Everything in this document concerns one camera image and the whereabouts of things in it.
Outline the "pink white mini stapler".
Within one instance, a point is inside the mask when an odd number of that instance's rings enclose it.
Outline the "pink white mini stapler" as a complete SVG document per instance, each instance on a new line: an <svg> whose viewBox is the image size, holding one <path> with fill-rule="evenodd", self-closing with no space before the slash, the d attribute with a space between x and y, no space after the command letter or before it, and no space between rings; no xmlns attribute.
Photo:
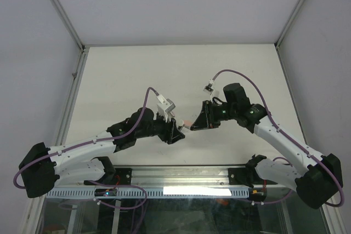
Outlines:
<svg viewBox="0 0 351 234"><path fill-rule="evenodd" d="M193 124L192 121L189 121L189 120L180 119L177 121L177 126L178 126L179 130L182 130L183 128L190 130L192 124Z"/></svg>

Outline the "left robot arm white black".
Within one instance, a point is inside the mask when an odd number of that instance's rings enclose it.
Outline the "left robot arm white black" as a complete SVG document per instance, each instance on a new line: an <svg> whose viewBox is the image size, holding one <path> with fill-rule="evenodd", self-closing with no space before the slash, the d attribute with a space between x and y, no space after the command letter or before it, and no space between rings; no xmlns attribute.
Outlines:
<svg viewBox="0 0 351 234"><path fill-rule="evenodd" d="M59 186L112 184L116 170L109 155L134 146L141 138L156 136L173 144L185 138L183 125L181 119L166 119L146 108L80 143L51 147L37 143L19 165L26 194L36 198Z"/></svg>

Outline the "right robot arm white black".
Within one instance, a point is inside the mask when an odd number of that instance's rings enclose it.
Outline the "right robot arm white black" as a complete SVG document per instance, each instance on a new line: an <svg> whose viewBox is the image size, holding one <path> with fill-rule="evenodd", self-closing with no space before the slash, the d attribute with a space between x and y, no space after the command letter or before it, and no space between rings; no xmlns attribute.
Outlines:
<svg viewBox="0 0 351 234"><path fill-rule="evenodd" d="M283 185L297 193L310 208L318 209L343 187L340 160L333 154L323 155L294 139L273 120L265 106L252 104L239 83L223 88L225 101L210 80L204 91L210 100L202 103L199 116L191 125L192 131L215 129L224 121L237 124L258 136L288 160L288 164L276 163L263 155L253 155L244 169L235 174L239 184L253 187L261 180Z"/></svg>

